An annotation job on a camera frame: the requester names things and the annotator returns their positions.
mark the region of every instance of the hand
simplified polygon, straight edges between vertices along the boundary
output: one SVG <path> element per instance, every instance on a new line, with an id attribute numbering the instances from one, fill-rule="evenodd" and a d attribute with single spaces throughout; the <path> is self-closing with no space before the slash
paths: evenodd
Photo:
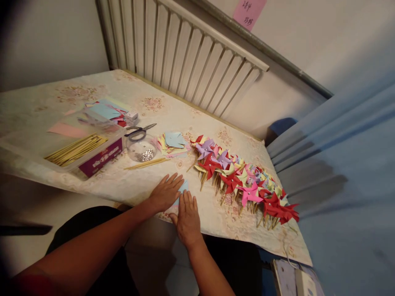
<path id="1" fill-rule="evenodd" d="M 180 196 L 178 189 L 184 184 L 184 179 L 182 175 L 178 176 L 177 179 L 176 177 L 177 173 L 170 178 L 169 174 L 164 176 L 149 196 L 147 201 L 151 203 L 157 213 L 166 211 Z"/>
<path id="2" fill-rule="evenodd" d="M 203 236 L 200 232 L 198 203 L 196 197 L 192 198 L 189 191 L 184 190 L 183 194 L 180 195 L 178 217 L 173 213 L 169 216 L 177 228 L 180 241 L 188 251 L 203 242 Z"/>

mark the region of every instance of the purple box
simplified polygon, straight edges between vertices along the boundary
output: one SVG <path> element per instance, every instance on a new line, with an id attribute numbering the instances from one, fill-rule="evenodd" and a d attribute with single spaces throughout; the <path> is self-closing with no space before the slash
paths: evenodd
<path id="1" fill-rule="evenodd" d="M 106 163 L 115 158 L 122 151 L 122 138 L 116 140 L 113 144 L 105 148 L 81 164 L 78 168 L 88 177 L 92 177 L 97 173 Z"/>

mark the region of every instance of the floral tablecloth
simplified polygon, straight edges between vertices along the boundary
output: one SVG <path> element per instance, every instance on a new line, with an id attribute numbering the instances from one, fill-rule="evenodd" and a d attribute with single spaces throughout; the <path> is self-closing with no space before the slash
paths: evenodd
<path id="1" fill-rule="evenodd" d="M 136 110 L 140 118 L 139 126 L 157 123 L 149 130 L 151 135 L 179 131 L 189 140 L 204 134 L 223 148 L 230 149 L 231 153 L 264 168 L 281 185 L 263 142 L 121 70 L 1 93 L 1 133 L 4 135 L 12 132 L 13 127 L 20 123 L 34 128 L 42 124 L 52 110 L 65 113 L 81 107 L 83 103 L 104 97 L 112 97 Z M 2 170 L 5 173 L 69 191 L 94 194 L 131 206 L 146 199 L 165 174 L 183 174 L 189 181 L 190 191 L 197 197 L 202 233 L 252 242 L 273 254 L 285 257 L 288 245 L 292 243 L 288 248 L 289 257 L 312 265 L 295 220 L 267 231 L 262 225 L 256 227 L 262 217 L 260 211 L 253 215 L 245 210 L 239 217 L 239 206 L 230 197 L 226 197 L 221 206 L 220 196 L 215 196 L 210 181 L 200 191 L 198 172 L 195 169 L 186 172 L 194 158 L 190 153 L 185 158 L 174 158 L 144 169 L 124 171 L 123 168 L 136 164 L 124 150 L 89 180 L 81 181 L 69 173 L 52 171 L 6 150 L 2 149 L 0 154 Z M 177 211 L 178 208 L 173 207 L 158 216 L 169 221 L 168 214 Z"/>

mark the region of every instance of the small glass bowl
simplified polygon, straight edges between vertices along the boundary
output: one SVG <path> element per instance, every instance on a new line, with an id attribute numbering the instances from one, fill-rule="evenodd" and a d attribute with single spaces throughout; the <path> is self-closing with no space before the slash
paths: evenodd
<path id="1" fill-rule="evenodd" d="M 129 157 L 137 162 L 146 162 L 154 159 L 156 155 L 156 138 L 146 134 L 131 134 L 126 142 Z"/>

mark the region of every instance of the clear plastic container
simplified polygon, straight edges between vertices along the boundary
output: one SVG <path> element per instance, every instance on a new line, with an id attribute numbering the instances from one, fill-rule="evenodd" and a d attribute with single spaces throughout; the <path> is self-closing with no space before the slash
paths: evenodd
<path id="1" fill-rule="evenodd" d="M 149 134 L 131 134 L 126 142 L 129 157 L 137 162 L 146 162 L 154 159 L 156 155 L 156 138 Z"/>
<path id="2" fill-rule="evenodd" d="M 38 117 L 30 119 L 30 122 L 18 127 L 16 131 L 1 137 L 0 146 L 54 171 L 61 173 L 73 172 L 73 174 L 83 180 L 87 179 L 87 177 L 84 177 L 84 174 L 79 171 L 78 167 L 115 141 L 125 138 L 123 135 L 126 134 L 126 130 L 123 127 L 90 111 L 88 108 L 67 116 L 61 116 L 59 112 L 55 111 L 46 118 Z M 77 141 L 78 138 L 47 132 L 58 121 L 83 130 L 88 135 L 97 133 L 97 135 L 107 138 L 108 141 L 68 166 L 60 167 L 44 159 L 44 157 Z"/>

